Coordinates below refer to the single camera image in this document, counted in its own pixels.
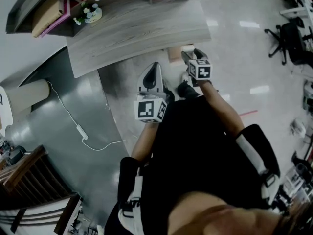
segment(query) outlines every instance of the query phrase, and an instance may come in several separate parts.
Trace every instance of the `foot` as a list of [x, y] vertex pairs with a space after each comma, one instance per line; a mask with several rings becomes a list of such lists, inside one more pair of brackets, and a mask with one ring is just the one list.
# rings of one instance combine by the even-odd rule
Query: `foot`
[[189, 74], [186, 71], [181, 75], [180, 83], [185, 81], [189, 84]]

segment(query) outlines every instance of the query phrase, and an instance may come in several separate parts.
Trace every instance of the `floor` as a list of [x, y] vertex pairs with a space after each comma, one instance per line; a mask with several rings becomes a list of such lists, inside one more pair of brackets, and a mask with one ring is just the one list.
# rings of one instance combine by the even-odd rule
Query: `floor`
[[[97, 71], [75, 79], [65, 49], [45, 62], [27, 82], [41, 78], [53, 84], [89, 136], [86, 141], [89, 146], [101, 149], [121, 140]], [[27, 119], [6, 129], [5, 137], [27, 151], [44, 145], [56, 170], [83, 197], [85, 216], [94, 224], [105, 224], [117, 201], [119, 163], [127, 156], [123, 143], [99, 152], [84, 146], [82, 136], [52, 91], [46, 100], [33, 107]]]
[[[283, 0], [200, 1], [212, 40], [195, 46], [207, 53], [214, 66], [212, 82], [239, 114], [254, 112], [242, 120], [246, 126], [257, 123], [262, 127], [284, 173], [291, 166], [295, 150], [304, 156], [302, 141], [292, 136], [289, 129], [295, 118], [305, 123], [308, 118], [302, 110], [304, 76], [300, 70], [303, 68], [304, 75], [313, 77], [310, 67], [296, 67], [291, 62], [283, 66], [279, 53], [271, 59], [268, 57], [275, 41], [264, 29], [275, 30], [277, 24], [287, 22], [279, 15], [287, 5]], [[99, 70], [117, 128], [130, 154], [144, 126], [134, 119], [136, 83], [153, 61], [161, 63], [163, 77], [174, 90], [186, 67], [170, 64], [166, 50]]]

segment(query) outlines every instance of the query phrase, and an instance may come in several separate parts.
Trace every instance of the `office chair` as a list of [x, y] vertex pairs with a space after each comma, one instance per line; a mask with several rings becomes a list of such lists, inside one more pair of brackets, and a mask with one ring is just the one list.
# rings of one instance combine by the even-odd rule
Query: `office chair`
[[283, 26], [277, 25], [276, 29], [278, 30], [278, 35], [272, 32], [270, 29], [265, 29], [265, 33], [270, 33], [274, 38], [279, 42], [278, 47], [273, 53], [270, 53], [268, 56], [273, 57], [278, 51], [282, 50], [284, 55], [284, 60], [282, 64], [287, 63], [286, 60], [286, 50], [289, 53], [289, 57], [293, 64], [302, 65], [308, 64], [313, 69], [313, 53], [306, 51], [306, 46], [304, 41], [308, 39], [313, 39], [313, 32], [310, 29], [310, 35], [301, 36], [301, 33], [294, 23], [286, 23]]

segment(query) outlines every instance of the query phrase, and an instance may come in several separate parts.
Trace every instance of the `small box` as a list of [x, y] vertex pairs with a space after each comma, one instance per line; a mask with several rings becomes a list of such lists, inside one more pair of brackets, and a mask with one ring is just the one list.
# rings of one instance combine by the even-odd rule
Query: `small box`
[[135, 119], [144, 123], [161, 123], [166, 107], [167, 103], [163, 98], [135, 101]]
[[189, 60], [188, 73], [196, 80], [211, 80], [212, 65], [207, 59]]

